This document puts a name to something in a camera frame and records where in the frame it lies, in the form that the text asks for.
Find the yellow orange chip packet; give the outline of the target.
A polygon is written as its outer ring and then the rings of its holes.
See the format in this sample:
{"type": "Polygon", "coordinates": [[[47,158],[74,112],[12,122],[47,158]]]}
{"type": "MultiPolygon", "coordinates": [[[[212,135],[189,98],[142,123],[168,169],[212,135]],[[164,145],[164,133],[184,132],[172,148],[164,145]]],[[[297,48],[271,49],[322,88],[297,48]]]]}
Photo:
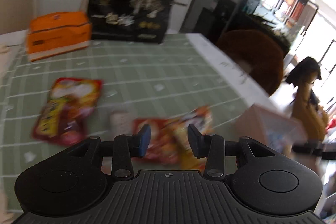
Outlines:
{"type": "Polygon", "coordinates": [[[171,119],[143,118],[133,121],[133,133],[143,125],[151,128],[151,140],[146,155],[141,162],[178,166],[181,169],[203,171],[206,159],[197,159],[189,145],[187,128],[193,124],[201,134],[213,131],[213,116],[208,106],[201,106],[193,111],[171,119]]]}

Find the pink storage box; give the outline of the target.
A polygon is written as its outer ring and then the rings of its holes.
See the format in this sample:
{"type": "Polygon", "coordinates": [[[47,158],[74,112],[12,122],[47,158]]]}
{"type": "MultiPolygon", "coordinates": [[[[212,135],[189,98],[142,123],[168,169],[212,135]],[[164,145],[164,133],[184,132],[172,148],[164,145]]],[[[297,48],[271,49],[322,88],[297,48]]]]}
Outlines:
{"type": "Polygon", "coordinates": [[[303,144],[307,135],[301,121],[287,118],[254,104],[234,123],[238,136],[248,136],[291,157],[294,144],[303,144]]]}

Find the green checked tablecloth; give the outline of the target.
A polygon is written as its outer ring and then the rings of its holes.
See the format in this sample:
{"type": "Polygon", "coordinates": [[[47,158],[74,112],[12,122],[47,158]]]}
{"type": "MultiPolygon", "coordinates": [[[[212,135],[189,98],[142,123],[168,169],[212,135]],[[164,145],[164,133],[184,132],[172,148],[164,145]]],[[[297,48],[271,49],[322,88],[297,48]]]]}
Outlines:
{"type": "Polygon", "coordinates": [[[169,34],[162,44],[97,41],[79,51],[29,62],[20,33],[1,36],[1,188],[7,209],[21,213],[14,183],[30,166],[60,151],[31,131],[52,84],[60,77],[102,80],[87,132],[111,137],[110,109],[137,118],[173,118],[209,106],[214,131],[234,140],[234,121],[253,104],[274,108],[269,96],[200,34],[169,34]]]}

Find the dark red snack packet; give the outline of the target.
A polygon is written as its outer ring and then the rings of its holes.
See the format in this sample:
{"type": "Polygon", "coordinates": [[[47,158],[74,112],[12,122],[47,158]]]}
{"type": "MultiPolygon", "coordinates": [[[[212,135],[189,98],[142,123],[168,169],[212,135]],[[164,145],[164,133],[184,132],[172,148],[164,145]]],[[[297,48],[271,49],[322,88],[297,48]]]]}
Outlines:
{"type": "Polygon", "coordinates": [[[31,136],[63,146],[71,146],[85,139],[87,133],[84,122],[93,113],[101,89],[102,80],[98,79],[57,79],[31,136]]]}

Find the brown furry chair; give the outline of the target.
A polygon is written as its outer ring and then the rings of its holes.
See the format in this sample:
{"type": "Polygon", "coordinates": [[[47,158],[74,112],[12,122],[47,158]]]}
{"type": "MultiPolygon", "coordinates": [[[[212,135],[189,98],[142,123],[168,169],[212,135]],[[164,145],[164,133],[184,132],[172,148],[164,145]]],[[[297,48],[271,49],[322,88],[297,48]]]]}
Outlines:
{"type": "Polygon", "coordinates": [[[217,47],[243,68],[271,96],[283,78],[283,52],[268,35],[258,30],[225,33],[217,47]]]}

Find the black gift box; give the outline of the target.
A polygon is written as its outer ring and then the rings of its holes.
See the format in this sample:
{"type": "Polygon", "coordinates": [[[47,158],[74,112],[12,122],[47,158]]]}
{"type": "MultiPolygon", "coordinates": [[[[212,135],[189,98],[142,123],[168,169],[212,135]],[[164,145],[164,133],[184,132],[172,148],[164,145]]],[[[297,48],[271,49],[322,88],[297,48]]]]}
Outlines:
{"type": "Polygon", "coordinates": [[[161,44],[175,0],[88,0],[92,39],[161,44]]]}

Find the orange carton box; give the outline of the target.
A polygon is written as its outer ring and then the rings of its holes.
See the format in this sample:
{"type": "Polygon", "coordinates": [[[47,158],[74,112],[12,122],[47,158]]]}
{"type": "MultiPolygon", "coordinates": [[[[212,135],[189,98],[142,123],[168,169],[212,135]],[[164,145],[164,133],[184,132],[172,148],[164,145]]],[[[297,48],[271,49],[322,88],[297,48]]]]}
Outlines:
{"type": "Polygon", "coordinates": [[[30,22],[26,38],[29,61],[37,61],[89,46],[92,24],[82,11],[55,12],[30,22]]]}

